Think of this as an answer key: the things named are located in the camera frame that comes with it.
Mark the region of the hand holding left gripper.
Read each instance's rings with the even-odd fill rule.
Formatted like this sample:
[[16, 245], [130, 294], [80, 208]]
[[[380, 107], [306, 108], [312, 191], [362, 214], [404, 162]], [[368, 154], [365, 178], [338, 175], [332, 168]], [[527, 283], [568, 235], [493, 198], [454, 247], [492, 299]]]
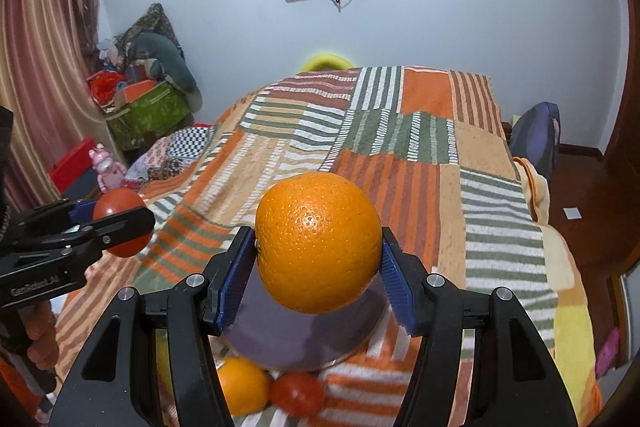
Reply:
[[56, 341], [56, 329], [51, 303], [37, 303], [32, 311], [26, 313], [24, 319], [26, 333], [32, 343], [27, 355], [38, 369], [53, 369], [58, 363], [60, 347]]

